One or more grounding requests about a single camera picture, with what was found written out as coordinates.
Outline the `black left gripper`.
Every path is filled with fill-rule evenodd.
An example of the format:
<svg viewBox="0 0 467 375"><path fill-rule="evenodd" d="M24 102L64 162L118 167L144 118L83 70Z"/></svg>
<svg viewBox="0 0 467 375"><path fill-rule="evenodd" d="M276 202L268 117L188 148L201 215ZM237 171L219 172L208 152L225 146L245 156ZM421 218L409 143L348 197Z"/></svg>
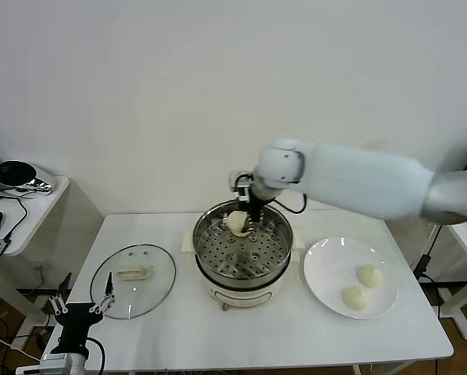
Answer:
<svg viewBox="0 0 467 375"><path fill-rule="evenodd" d="M109 272L103 298L97 303L68 303L68 287L72 273L68 273L60 283L57 292L49 296L49 302L56 320L62 327L56 354L88 354L87 336L91 326L101 321L101 313L106 313L115 302L112 272Z"/></svg>

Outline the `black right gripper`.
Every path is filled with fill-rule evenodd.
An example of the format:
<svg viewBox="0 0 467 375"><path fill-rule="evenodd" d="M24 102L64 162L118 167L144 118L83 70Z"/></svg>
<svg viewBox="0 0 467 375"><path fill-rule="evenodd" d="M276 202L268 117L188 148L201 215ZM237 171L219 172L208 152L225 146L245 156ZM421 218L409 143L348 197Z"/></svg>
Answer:
<svg viewBox="0 0 467 375"><path fill-rule="evenodd" d="M245 221L245 233L247 236L252 236L258 229L262 230L265 224L265 213L263 207L268 202L251 195L246 203L246 211L249 215L259 215L258 221L253 220L250 216Z"/></svg>

